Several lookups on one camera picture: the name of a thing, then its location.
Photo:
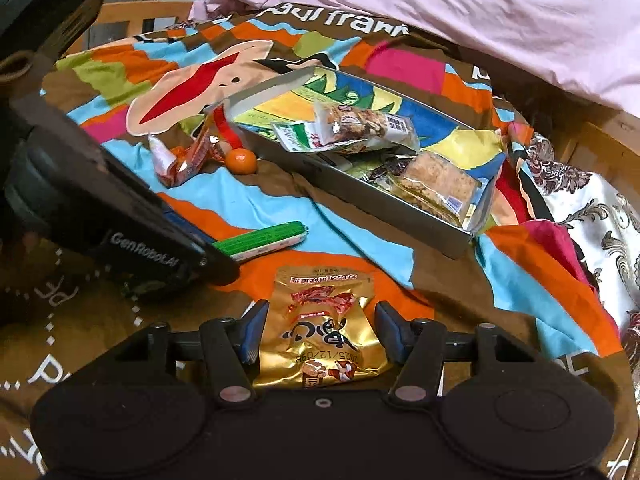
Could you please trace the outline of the gold foil snack bag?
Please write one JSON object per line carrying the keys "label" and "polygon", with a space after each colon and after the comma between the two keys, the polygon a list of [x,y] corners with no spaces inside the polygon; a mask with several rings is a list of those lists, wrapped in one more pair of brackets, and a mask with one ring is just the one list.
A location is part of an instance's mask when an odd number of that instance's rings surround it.
{"label": "gold foil snack bag", "polygon": [[380,376],[386,351],[364,308],[369,274],[336,266],[284,266],[274,278],[259,346],[259,389],[311,389]]}

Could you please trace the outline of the crumbly rice cake packet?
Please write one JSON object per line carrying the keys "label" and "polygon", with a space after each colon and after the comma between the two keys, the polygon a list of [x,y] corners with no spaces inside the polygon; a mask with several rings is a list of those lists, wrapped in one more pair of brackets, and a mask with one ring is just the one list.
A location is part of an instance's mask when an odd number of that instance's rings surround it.
{"label": "crumbly rice cake packet", "polygon": [[462,228],[480,181],[432,152],[385,163],[390,192],[405,202]]}

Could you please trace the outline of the nut crisp bar packet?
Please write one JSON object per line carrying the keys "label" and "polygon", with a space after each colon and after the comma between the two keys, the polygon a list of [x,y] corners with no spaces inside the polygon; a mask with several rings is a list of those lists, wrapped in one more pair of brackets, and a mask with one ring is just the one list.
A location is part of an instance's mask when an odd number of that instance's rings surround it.
{"label": "nut crisp bar packet", "polygon": [[366,148],[400,145],[417,152],[416,128],[410,118],[379,110],[314,101],[314,128],[323,146],[362,143]]}

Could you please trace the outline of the green wrapped stick snack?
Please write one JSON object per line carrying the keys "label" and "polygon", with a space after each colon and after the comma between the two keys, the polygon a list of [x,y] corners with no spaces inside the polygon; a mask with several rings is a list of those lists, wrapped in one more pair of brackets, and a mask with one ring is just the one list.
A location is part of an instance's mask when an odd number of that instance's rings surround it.
{"label": "green wrapped stick snack", "polygon": [[241,263],[298,245],[305,240],[307,234],[308,228],[302,222],[291,221],[218,240],[213,246]]}

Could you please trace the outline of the white red small packet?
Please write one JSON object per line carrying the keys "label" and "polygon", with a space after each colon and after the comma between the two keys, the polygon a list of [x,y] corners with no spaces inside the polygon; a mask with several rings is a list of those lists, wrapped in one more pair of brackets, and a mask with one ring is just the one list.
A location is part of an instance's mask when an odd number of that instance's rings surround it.
{"label": "white red small packet", "polygon": [[172,188],[178,184],[178,156],[175,155],[156,136],[149,136],[149,147],[152,165],[158,180],[166,188]]}

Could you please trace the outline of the orange red snack packet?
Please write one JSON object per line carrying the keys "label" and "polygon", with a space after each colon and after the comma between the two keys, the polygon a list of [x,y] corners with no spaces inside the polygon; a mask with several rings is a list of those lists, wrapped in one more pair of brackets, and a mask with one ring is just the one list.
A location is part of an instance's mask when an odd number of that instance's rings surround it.
{"label": "orange red snack packet", "polygon": [[209,162],[224,165],[230,152],[242,147],[240,137],[229,126],[224,107],[215,107],[196,129],[191,145],[177,156],[174,185],[195,177]]}

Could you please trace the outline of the colourful Paul Frank blanket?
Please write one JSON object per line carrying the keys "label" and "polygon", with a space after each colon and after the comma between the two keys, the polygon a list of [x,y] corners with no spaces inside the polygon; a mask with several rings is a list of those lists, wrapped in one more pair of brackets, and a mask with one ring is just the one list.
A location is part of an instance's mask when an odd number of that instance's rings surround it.
{"label": "colourful Paul Frank blanket", "polygon": [[527,207],[510,159],[510,141],[536,134],[513,106],[491,92],[478,67],[455,60],[406,25],[379,21],[373,32],[332,25],[325,8],[303,19],[301,6],[120,40],[62,58],[44,77],[43,96],[146,180],[155,177],[148,142],[133,136],[126,115],[156,103],[171,84],[197,70],[242,84],[290,70],[297,62],[333,62],[411,99],[500,133],[506,158],[488,225],[457,259],[449,259],[396,226],[332,196],[298,174],[262,162],[235,177],[212,167],[160,195],[206,233],[226,238],[263,224],[299,220],[308,238],[295,248],[244,264],[227,286],[206,285],[169,306],[190,328],[220,311],[269,295],[281,266],[336,263],[373,278],[378,298],[401,312],[467,328],[483,316],[550,353],[568,370],[612,393],[617,429],[603,464],[613,479],[639,474],[639,397],[620,333],[578,260],[568,232]]}

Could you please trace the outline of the dark chocolate snack packet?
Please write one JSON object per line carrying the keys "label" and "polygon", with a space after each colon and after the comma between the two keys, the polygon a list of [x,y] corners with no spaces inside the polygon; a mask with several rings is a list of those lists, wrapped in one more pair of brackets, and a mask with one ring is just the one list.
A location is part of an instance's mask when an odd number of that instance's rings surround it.
{"label": "dark chocolate snack packet", "polygon": [[401,176],[409,165],[409,162],[411,162],[410,158],[393,157],[385,159],[380,166],[377,166],[374,169],[368,171],[362,177],[362,180],[373,184],[374,182],[380,180],[382,177]]}

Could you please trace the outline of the small orange tangerine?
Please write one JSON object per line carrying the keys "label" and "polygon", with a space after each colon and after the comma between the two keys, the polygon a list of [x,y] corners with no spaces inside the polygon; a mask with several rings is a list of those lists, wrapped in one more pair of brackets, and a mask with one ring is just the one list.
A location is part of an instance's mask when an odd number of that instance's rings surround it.
{"label": "small orange tangerine", "polygon": [[224,164],[232,174],[247,176],[257,171],[257,157],[246,148],[234,148],[224,158]]}

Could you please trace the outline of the white green snack pouch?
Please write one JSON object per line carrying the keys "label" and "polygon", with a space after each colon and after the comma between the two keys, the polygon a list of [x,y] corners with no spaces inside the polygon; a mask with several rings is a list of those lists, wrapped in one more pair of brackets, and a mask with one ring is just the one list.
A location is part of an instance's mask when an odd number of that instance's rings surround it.
{"label": "white green snack pouch", "polygon": [[323,145],[311,122],[273,122],[271,129],[282,148],[290,153],[320,153],[346,146],[345,142]]}

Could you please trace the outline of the white floral patterned cloth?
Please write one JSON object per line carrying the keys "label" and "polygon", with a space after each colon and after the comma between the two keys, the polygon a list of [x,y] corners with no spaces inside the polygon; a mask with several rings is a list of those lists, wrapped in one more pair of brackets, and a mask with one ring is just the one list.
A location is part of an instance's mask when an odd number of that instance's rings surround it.
{"label": "white floral patterned cloth", "polygon": [[556,160],[550,142],[540,134],[527,145],[508,145],[533,217],[562,226],[572,239],[578,260],[618,328],[638,394],[638,212],[600,174]]}

